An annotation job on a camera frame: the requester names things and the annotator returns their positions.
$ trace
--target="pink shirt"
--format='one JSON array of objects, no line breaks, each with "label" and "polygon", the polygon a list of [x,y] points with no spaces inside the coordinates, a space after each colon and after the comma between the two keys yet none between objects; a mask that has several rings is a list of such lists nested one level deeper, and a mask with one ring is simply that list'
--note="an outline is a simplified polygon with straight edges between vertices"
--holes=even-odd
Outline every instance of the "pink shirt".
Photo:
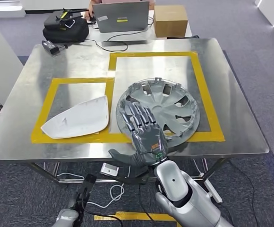
[{"label": "pink shirt", "polygon": [[[117,2],[134,2],[140,0],[94,0],[96,3],[117,3]],[[155,3],[155,0],[145,0],[149,1],[149,3]]]}]

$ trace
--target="green light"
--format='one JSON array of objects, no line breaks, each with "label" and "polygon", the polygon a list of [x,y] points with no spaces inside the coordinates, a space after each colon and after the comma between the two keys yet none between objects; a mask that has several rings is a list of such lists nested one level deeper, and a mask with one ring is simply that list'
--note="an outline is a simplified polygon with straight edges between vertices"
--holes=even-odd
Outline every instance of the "green light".
[{"label": "green light", "polygon": [[157,158],[157,159],[161,158],[161,157],[162,157],[162,156],[163,156],[163,154],[162,154],[162,153],[158,153],[158,154],[156,154],[156,158]]}]

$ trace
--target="yellow tape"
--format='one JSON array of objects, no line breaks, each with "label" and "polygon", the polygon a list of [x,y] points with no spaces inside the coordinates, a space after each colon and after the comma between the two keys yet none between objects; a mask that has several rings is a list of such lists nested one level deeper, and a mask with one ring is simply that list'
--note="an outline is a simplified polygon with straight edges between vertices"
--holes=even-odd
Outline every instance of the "yellow tape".
[{"label": "yellow tape", "polygon": [[[174,221],[174,218],[169,216],[168,214],[153,214],[149,213],[149,215],[154,221]],[[150,220],[146,213],[140,213],[140,212],[116,212],[115,215],[111,215],[113,217],[119,218],[120,220],[144,220],[149,221]],[[94,216],[94,221],[115,221],[114,218],[108,218],[108,217],[102,217],[102,216]]]},{"label": "yellow tape", "polygon": [[[197,131],[188,142],[206,142],[206,141],[225,141],[221,127],[218,121],[216,111],[211,101],[208,88],[203,75],[202,69],[196,52],[124,52],[124,53],[110,53],[109,62],[109,71],[116,71],[117,58],[119,57],[155,57],[155,56],[189,56],[194,69],[196,81],[198,85],[200,95],[205,107],[211,131]],[[97,133],[86,136],[80,136],[66,139],[51,139],[41,130],[41,126],[45,124],[50,112],[50,109],[57,91],[59,84],[76,84],[76,83],[106,83],[105,94],[108,98],[109,113],[111,115],[112,93],[114,89],[114,78],[54,78],[48,90],[44,104],[39,114],[39,117],[35,124],[32,134],[32,143],[130,143],[131,140],[124,134],[109,133],[109,126]]]},{"label": "yellow tape", "polygon": [[61,19],[63,19],[63,18],[64,18],[66,14],[67,14],[68,12],[64,12],[64,13],[63,13],[63,15],[61,15]]}]

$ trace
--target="cardboard box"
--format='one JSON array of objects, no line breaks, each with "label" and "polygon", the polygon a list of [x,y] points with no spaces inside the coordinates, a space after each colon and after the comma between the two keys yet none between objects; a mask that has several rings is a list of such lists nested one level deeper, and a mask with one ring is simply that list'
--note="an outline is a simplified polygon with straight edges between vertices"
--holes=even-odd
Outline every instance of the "cardboard box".
[{"label": "cardboard box", "polygon": [[154,28],[157,37],[184,37],[187,15],[183,5],[155,5]]}]

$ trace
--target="power adapter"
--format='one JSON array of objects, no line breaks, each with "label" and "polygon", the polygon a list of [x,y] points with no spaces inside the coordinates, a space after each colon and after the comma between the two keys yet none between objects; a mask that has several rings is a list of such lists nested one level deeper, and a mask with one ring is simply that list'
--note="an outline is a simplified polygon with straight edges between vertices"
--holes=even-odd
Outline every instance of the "power adapter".
[{"label": "power adapter", "polygon": [[59,47],[50,42],[50,41],[42,41],[42,46],[45,48],[45,50],[51,53],[51,55],[54,55],[56,53],[59,53]]}]

